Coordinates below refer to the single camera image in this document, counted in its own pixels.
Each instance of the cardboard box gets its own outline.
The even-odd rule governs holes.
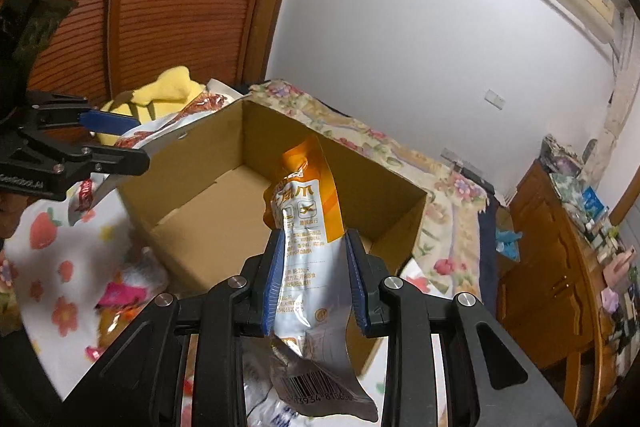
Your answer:
[[[165,266],[206,292],[262,253],[264,190],[284,174],[282,154],[315,133],[243,98],[188,127],[120,192],[137,228]],[[357,152],[319,135],[334,175],[345,228],[360,231],[370,253],[397,273],[411,256],[426,194]],[[357,372],[375,341],[352,323],[348,348]]]

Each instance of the light switch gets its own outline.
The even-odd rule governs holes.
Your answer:
[[[504,108],[504,98],[497,94],[495,91],[489,89],[484,96],[484,99],[489,102],[491,105],[497,107],[502,110]]]

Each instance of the wooden cabinet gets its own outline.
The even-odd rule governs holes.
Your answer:
[[[593,341],[582,253],[547,174],[535,163],[510,206],[521,262],[499,285],[498,320],[540,368]]]
[[[612,324],[602,311],[602,269],[538,162],[510,212],[514,230],[524,235],[520,263],[500,279],[498,320],[538,368],[565,364],[563,399],[584,425],[604,406],[615,375],[615,353],[605,343]],[[583,371],[584,364],[593,369]]]

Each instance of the stuffed toy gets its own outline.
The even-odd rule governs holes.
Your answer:
[[[140,123],[147,123],[184,109],[204,88],[202,84],[191,80],[188,68],[177,66],[161,73],[151,84],[120,93],[101,109],[133,116]],[[113,145],[119,138],[113,134],[96,136],[103,145]]]

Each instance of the blue gripper pad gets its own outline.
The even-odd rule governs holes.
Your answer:
[[[132,116],[91,109],[80,115],[80,125],[88,131],[121,136],[140,125]]]
[[[262,334],[265,336],[271,334],[273,323],[276,319],[276,309],[278,307],[282,275],[284,272],[285,238],[284,230],[280,230],[264,292],[264,302],[262,304]]]
[[[358,269],[358,263],[353,252],[354,245],[348,233],[344,234],[344,241],[347,246],[347,263],[349,265],[349,279],[351,281],[351,302],[353,306],[353,315],[356,318],[356,324],[362,333],[370,328],[369,317],[367,317],[367,305],[365,300],[364,284]]]

